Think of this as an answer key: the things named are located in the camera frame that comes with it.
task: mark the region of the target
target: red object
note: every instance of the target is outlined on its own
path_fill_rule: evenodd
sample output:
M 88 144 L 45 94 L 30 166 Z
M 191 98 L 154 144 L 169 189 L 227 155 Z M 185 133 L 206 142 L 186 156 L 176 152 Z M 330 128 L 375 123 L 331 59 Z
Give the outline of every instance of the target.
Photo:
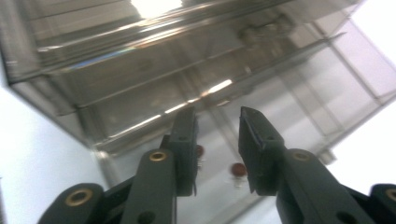
M 205 149 L 201 145 L 197 145 L 197 156 L 201 158 L 205 154 Z
M 231 174 L 233 174 L 235 177 L 242 177 L 247 175 L 247 168 L 240 162 L 234 163 L 233 166 L 231 166 Z

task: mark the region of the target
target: brass screw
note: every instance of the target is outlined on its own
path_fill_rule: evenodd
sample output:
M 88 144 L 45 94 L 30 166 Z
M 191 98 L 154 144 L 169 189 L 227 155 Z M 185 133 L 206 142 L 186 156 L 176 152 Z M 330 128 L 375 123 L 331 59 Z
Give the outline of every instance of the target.
M 298 151 L 293 153 L 293 158 L 297 161 L 309 161 L 310 156 L 305 152 Z
M 390 199 L 392 199 L 394 202 L 396 202 L 396 189 L 387 189 L 385 191 Z
M 77 189 L 67 196 L 65 203 L 71 207 L 79 206 L 89 201 L 92 195 L 93 192 L 90 189 Z
M 163 161 L 166 159 L 166 154 L 163 152 L 153 152 L 149 155 L 151 161 Z

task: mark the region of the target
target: small red ball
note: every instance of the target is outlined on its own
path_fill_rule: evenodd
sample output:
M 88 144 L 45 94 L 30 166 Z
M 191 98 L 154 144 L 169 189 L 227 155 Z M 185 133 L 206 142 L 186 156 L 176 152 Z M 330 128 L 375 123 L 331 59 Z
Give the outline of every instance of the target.
M 197 156 L 201 158 L 205 154 L 205 149 L 201 145 L 197 145 Z
M 242 177 L 247 174 L 247 168 L 244 164 L 237 162 L 231 166 L 231 174 L 235 177 Z

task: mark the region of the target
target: screw hole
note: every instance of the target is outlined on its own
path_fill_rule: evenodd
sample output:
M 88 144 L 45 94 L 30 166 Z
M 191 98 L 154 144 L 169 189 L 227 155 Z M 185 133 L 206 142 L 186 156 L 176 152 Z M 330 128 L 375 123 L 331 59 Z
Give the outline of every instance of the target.
M 163 155 L 161 155 L 160 153 L 158 153 L 158 154 L 152 155 L 152 157 L 153 157 L 154 159 L 160 159 L 160 158 L 163 157 Z
M 337 218 L 346 224 L 358 224 L 358 221 L 356 220 L 356 218 L 354 218 L 352 215 L 350 215 L 349 213 L 346 213 L 346 212 L 337 213 Z
M 87 197 L 87 193 L 86 192 L 79 192 L 75 195 L 72 196 L 72 202 L 78 202 L 80 200 L 83 200 L 85 197 Z
M 150 224 L 154 221 L 155 214 L 153 212 L 142 212 L 137 218 L 139 224 Z

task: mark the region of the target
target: white surface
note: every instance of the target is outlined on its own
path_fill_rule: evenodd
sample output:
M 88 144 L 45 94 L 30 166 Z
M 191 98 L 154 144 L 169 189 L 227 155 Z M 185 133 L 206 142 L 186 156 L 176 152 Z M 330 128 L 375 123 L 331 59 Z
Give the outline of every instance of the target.
M 104 186 L 89 150 L 3 84 L 2 79 L 0 186 L 7 223 L 37 223 L 52 201 L 73 185 Z
M 396 184 L 395 117 L 392 104 L 334 148 L 328 169 L 340 183 L 364 194 L 374 184 Z
M 366 0 L 353 15 L 353 21 L 396 64 L 396 1 Z

